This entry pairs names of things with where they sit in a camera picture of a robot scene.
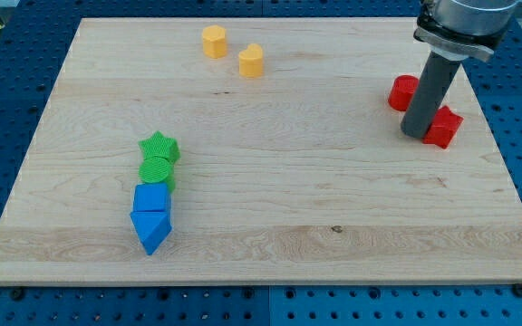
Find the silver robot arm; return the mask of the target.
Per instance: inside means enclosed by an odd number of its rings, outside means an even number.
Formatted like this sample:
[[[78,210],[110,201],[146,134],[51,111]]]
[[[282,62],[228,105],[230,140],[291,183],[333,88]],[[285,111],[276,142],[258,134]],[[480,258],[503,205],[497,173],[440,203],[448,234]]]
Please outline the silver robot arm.
[[[413,37],[443,58],[489,61],[507,32],[517,0],[427,0]]]

